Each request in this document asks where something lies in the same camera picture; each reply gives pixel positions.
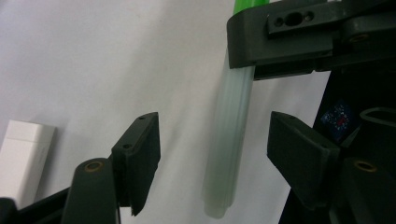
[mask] translucent plastic tube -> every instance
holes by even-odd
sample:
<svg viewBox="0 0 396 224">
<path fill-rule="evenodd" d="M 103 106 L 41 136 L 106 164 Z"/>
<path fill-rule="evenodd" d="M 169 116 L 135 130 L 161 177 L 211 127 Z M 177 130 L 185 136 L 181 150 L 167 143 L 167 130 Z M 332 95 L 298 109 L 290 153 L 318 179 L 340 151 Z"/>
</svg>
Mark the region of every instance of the translucent plastic tube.
<svg viewBox="0 0 396 224">
<path fill-rule="evenodd" d="M 253 76 L 254 67 L 230 69 L 227 52 L 203 186 L 210 217 L 223 217 L 233 203 Z"/>
</svg>

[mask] white background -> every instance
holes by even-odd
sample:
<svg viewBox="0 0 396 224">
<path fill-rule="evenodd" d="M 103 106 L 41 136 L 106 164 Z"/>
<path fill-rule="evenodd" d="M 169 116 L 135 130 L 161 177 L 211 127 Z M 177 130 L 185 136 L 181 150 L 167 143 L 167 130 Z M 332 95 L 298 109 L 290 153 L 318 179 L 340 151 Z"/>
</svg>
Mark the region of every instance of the white background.
<svg viewBox="0 0 396 224">
<path fill-rule="evenodd" d="M 123 223 L 277 223 L 289 186 L 266 157 L 270 113 L 312 124 L 328 74 L 254 82 L 235 201 L 208 217 L 200 194 L 232 12 L 233 0 L 0 0 L 0 140 L 9 119 L 57 127 L 37 199 L 158 111 L 162 160 L 145 209 L 122 209 Z"/>
</svg>

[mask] white block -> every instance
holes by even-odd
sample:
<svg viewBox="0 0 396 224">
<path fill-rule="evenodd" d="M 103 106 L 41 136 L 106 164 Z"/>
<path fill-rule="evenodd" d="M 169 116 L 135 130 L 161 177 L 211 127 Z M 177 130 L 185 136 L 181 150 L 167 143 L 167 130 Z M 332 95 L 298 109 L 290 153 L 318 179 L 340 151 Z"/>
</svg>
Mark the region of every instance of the white block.
<svg viewBox="0 0 396 224">
<path fill-rule="evenodd" d="M 31 204 L 40 182 L 55 128 L 10 120 L 0 150 L 0 197 L 19 209 Z"/>
</svg>

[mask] green tube end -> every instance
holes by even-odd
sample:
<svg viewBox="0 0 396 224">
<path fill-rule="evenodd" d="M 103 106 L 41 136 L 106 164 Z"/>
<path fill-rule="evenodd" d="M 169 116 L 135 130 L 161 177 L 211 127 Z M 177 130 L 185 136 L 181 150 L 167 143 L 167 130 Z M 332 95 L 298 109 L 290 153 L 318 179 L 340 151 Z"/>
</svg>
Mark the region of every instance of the green tube end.
<svg viewBox="0 0 396 224">
<path fill-rule="evenodd" d="M 265 4 L 268 4 L 269 0 L 235 0 L 235 5 L 233 6 L 233 14 L 250 8 L 250 7 L 258 7 Z"/>
</svg>

